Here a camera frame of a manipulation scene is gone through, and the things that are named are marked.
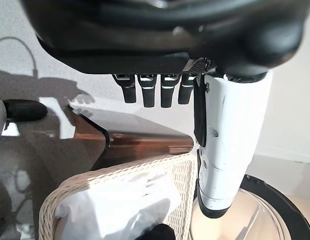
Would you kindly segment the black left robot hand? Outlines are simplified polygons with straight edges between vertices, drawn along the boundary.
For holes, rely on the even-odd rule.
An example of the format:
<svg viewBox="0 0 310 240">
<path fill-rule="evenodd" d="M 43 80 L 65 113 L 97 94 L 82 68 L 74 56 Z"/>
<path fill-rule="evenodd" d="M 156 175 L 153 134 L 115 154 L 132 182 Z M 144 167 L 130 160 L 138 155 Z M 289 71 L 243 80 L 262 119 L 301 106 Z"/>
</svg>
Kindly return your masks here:
<svg viewBox="0 0 310 240">
<path fill-rule="evenodd" d="M 223 216 L 252 160 L 271 70 L 297 52 L 310 0 L 24 0 L 40 45 L 85 74 L 132 87 L 194 76 L 197 185 L 205 216 Z"/>
</svg>

